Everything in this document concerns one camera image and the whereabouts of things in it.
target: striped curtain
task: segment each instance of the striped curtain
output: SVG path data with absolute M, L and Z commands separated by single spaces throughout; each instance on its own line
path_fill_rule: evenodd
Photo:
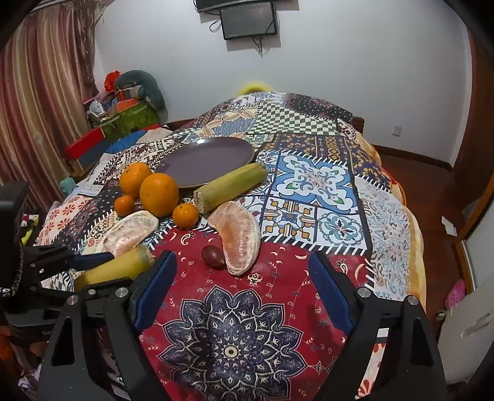
M 43 210 L 63 199 L 64 149 L 89 130 L 77 15 L 71 2 L 29 14 L 0 54 L 0 183 L 29 182 L 28 200 Z

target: small orange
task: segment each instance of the small orange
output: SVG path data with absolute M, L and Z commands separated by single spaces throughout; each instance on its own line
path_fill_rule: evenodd
M 156 217 L 170 216 L 178 205 L 178 187 L 168 174 L 154 173 L 141 185 L 141 205 Z
M 134 212 L 134 198 L 129 195 L 124 195 L 115 199 L 115 212 L 120 217 L 125 217 Z
M 142 182 L 152 173 L 149 166 L 140 161 L 129 164 L 120 176 L 120 189 L 125 195 L 139 199 L 139 190 L 141 189 Z
M 173 211 L 173 222 L 179 228 L 192 228 L 199 219 L 196 207 L 191 203 L 182 203 Z

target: metal screw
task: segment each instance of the metal screw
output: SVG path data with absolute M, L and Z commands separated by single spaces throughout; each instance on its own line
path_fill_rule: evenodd
M 125 287 L 120 287 L 117 291 L 115 291 L 115 295 L 118 298 L 123 298 L 128 294 L 128 289 Z
M 359 294 L 362 298 L 369 298 L 371 296 L 371 290 L 365 287 L 360 287 L 357 290 L 357 294 Z
M 418 305 L 418 303 L 420 302 L 415 295 L 409 295 L 407 297 L 407 301 L 411 305 Z
M 77 301 L 79 301 L 79 297 L 77 295 L 71 295 L 67 298 L 67 303 L 69 305 L 75 305 L 77 304 Z

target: blanket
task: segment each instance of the blanket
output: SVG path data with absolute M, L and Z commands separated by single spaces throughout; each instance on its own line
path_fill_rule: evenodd
M 200 251 L 221 246 L 221 239 L 207 220 L 184 231 L 161 219 L 144 243 L 156 256 L 174 251 L 178 272 L 140 341 L 174 400 L 312 399 L 346 337 L 332 326 L 308 277 L 311 251 L 325 252 L 355 286 L 396 300 L 414 294 L 425 305 L 420 229 L 351 117 L 293 93 L 230 99 L 170 135 L 104 154 L 50 211 L 38 244 L 92 253 L 119 220 L 113 210 L 121 196 L 118 179 L 132 162 L 154 169 L 166 154 L 202 138 L 248 141 L 269 169 L 264 182 L 236 199 L 261 228 L 256 264 L 241 278 L 213 271 Z M 181 196 L 191 201 L 190 193 Z M 64 272 L 43 285 L 71 290 L 74 276 Z M 376 344 L 357 396 L 370 392 L 384 342 Z

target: blue gripper pad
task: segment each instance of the blue gripper pad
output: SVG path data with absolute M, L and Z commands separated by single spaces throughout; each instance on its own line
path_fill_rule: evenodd
M 82 272 L 109 262 L 114 258 L 115 257 L 110 252 L 93 253 L 90 255 L 75 255 L 69 262 L 69 266 L 78 272 Z
M 158 258 L 154 266 L 147 272 L 141 274 L 149 274 L 142 277 L 139 286 L 131 297 L 134 316 L 131 316 L 132 323 L 135 329 L 140 333 L 144 329 L 151 327 L 156 314 L 160 310 L 163 299 L 166 296 L 173 279 L 177 274 L 177 258 L 173 252 L 164 251 L 164 254 Z
M 315 253 L 311 253 L 309 256 L 309 275 L 334 327 L 349 336 L 354 327 L 350 320 L 350 306 L 326 270 L 325 265 Z

